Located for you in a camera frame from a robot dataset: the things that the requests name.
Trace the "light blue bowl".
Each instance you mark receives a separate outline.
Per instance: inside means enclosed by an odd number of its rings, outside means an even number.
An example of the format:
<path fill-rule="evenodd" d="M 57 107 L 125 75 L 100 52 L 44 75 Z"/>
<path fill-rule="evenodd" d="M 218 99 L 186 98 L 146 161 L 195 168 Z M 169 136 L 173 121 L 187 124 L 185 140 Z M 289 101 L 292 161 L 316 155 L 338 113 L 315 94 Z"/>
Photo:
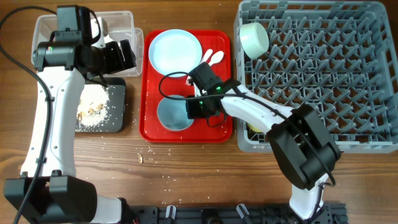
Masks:
<path fill-rule="evenodd" d="M 187 115 L 185 100 L 163 98 L 157 107 L 157 118 L 169 131 L 183 131 L 189 128 L 194 120 Z"/>

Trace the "yellow plastic cup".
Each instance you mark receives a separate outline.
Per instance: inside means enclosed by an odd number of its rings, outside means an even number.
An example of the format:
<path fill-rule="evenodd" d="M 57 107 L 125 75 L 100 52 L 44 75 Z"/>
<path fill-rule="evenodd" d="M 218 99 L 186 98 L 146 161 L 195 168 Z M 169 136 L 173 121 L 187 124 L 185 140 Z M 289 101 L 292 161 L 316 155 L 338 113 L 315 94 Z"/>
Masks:
<path fill-rule="evenodd" d="M 254 131 L 255 133 L 261 133 L 262 132 L 262 130 L 261 129 L 259 129 L 259 128 L 257 128 L 257 127 L 255 127 L 255 126 L 253 126 L 253 125 L 251 125 L 251 124 L 247 124 L 247 126 L 248 126 L 248 128 L 251 130 L 251 131 Z"/>

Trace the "food scraps and rice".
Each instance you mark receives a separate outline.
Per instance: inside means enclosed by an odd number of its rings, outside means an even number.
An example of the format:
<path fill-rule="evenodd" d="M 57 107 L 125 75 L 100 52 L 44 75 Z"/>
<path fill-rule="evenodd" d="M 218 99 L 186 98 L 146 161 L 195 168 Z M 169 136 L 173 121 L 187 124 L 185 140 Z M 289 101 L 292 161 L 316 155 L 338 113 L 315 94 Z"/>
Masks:
<path fill-rule="evenodd" d="M 109 93 L 102 85 L 85 85 L 78 104 L 76 118 L 83 128 L 94 128 L 108 116 Z"/>

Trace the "mint green bowl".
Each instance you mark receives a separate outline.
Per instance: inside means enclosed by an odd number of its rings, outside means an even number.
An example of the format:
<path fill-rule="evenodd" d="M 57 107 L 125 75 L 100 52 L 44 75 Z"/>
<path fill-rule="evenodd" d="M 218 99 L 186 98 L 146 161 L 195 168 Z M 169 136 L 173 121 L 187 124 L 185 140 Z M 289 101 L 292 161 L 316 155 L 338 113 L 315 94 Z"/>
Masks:
<path fill-rule="evenodd" d="M 262 24 L 243 24 L 239 33 L 243 50 L 249 58 L 257 59 L 268 51 L 269 37 Z"/>

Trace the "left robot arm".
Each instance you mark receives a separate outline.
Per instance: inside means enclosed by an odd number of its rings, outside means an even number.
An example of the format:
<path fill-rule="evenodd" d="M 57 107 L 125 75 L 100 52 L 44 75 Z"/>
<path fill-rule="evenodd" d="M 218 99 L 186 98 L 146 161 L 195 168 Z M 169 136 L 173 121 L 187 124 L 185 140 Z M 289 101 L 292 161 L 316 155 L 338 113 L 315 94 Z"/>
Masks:
<path fill-rule="evenodd" d="M 78 5 L 59 6 L 57 29 L 34 51 L 38 95 L 30 148 L 16 179 L 4 183 L 4 196 L 16 218 L 30 223 L 137 223 L 124 198 L 98 195 L 76 177 L 76 112 L 86 81 L 105 85 L 106 74 L 136 66 L 127 40 L 97 46 L 91 22 L 96 14 Z"/>

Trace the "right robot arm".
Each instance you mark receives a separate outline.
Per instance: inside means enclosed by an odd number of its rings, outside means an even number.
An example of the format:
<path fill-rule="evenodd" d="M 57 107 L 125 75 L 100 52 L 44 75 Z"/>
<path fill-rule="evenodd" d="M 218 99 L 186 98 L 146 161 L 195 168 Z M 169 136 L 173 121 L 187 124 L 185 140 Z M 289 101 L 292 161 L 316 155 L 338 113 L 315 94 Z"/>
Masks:
<path fill-rule="evenodd" d="M 314 220 L 323 205 L 325 186 L 336 184 L 331 172 L 341 157 L 317 111 L 306 104 L 294 109 L 268 101 L 237 80 L 223 81 L 207 63 L 188 76 L 200 92 L 188 97 L 188 117 L 208 118 L 222 112 L 264 133 L 280 170 L 292 184 L 290 208 L 300 219 Z"/>

